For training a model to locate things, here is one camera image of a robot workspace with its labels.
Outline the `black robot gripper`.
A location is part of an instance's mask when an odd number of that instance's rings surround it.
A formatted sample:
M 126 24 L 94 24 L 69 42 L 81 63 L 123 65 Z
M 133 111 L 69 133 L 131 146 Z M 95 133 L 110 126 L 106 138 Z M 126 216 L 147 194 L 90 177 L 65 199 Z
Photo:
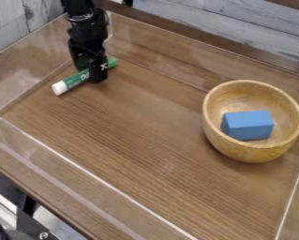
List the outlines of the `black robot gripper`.
M 61 0 L 70 21 L 70 56 L 79 71 L 90 65 L 90 81 L 101 83 L 109 77 L 105 41 L 109 38 L 109 15 L 93 0 Z

